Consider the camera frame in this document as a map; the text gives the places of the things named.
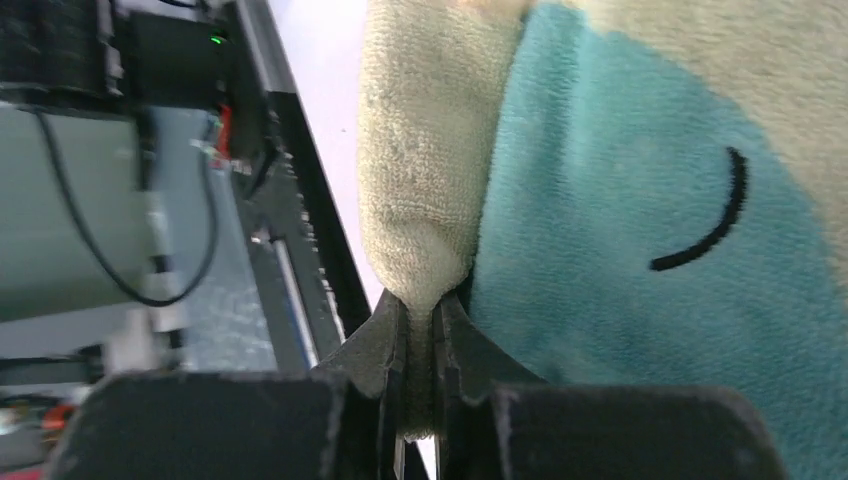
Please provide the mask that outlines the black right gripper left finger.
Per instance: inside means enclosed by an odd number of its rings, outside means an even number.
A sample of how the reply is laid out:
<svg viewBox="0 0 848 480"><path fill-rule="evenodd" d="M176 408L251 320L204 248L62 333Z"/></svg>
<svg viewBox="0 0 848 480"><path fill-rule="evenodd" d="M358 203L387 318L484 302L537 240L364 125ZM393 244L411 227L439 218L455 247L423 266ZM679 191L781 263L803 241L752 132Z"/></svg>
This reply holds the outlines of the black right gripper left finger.
<svg viewBox="0 0 848 480"><path fill-rule="evenodd" d="M344 387L325 465L334 479L402 479L408 315L385 290L371 315L316 368Z"/></svg>

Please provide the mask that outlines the teal towel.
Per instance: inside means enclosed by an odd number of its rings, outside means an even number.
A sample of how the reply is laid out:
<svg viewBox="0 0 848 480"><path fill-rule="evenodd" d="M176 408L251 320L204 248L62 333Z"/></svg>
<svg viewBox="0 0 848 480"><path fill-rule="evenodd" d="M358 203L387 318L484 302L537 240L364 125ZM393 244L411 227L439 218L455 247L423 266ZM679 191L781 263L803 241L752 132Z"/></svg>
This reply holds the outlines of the teal towel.
<svg viewBox="0 0 848 480"><path fill-rule="evenodd" d="M719 384L847 475L843 1L372 1L364 249L561 384Z"/></svg>

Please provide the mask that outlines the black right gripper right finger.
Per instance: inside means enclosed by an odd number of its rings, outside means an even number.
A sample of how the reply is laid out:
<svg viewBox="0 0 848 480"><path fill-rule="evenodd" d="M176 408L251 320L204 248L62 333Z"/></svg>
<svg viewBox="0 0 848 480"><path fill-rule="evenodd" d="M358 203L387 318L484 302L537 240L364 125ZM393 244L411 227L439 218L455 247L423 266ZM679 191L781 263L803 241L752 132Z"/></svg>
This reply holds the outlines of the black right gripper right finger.
<svg viewBox="0 0 848 480"><path fill-rule="evenodd" d="M439 479L501 479L496 385L543 380L513 359L469 319L461 296L445 295L433 311L433 387Z"/></svg>

